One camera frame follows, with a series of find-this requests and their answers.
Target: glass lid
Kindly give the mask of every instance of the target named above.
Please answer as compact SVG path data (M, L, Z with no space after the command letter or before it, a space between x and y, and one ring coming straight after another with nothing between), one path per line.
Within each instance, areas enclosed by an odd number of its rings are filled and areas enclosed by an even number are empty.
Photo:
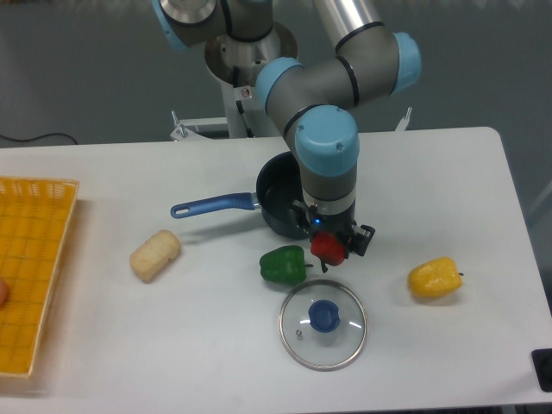
M279 312L279 335L287 352L317 371L345 367L364 347L368 332L362 302L334 280L296 286Z

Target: blue lid handle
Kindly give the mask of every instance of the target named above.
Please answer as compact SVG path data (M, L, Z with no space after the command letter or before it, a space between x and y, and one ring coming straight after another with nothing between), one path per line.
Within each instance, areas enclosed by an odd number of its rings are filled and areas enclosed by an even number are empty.
M310 326L328 334L336 330L341 320L339 319L339 308L331 300L317 300L309 308Z

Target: red pepper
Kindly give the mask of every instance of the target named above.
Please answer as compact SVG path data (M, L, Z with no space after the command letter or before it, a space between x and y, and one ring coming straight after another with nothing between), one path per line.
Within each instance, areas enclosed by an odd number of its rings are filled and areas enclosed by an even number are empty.
M323 264L339 266L345 260L345 247L331 234L319 231L312 239L310 252Z

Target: blue joint cap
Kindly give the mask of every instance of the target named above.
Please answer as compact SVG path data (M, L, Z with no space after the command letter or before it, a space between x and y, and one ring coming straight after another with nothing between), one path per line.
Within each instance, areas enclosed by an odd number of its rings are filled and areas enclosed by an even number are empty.
M407 33L393 33L398 43L398 75L392 93L414 85L422 74L422 55L416 42Z
M351 114L333 105L317 106L299 119L295 149L304 166L337 177L356 165L361 142Z
M159 20L159 23L163 28L163 32L165 33L166 39L169 41L171 47L174 50L178 50L179 52L187 50L188 46L180 41L178 36L174 33L173 28L171 28L171 26L169 25L169 22L166 20L165 15L163 14L163 10L161 10L160 0L152 0L152 5L154 6L157 19Z
M339 308L330 300L317 300L309 308L310 326L328 334L336 330L341 320L339 319Z
M267 112L268 95L270 95L273 86L278 82L279 77L282 76L285 71L294 66L303 67L303 65L294 58L277 58L263 67L262 71L260 71L255 88L257 90L257 97L262 103L265 112Z

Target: yellow basket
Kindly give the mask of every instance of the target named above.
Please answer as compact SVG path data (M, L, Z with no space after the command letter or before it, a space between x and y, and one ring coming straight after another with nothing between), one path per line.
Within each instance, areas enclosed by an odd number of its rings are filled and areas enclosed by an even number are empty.
M28 377L77 199L78 181L0 177L0 375Z

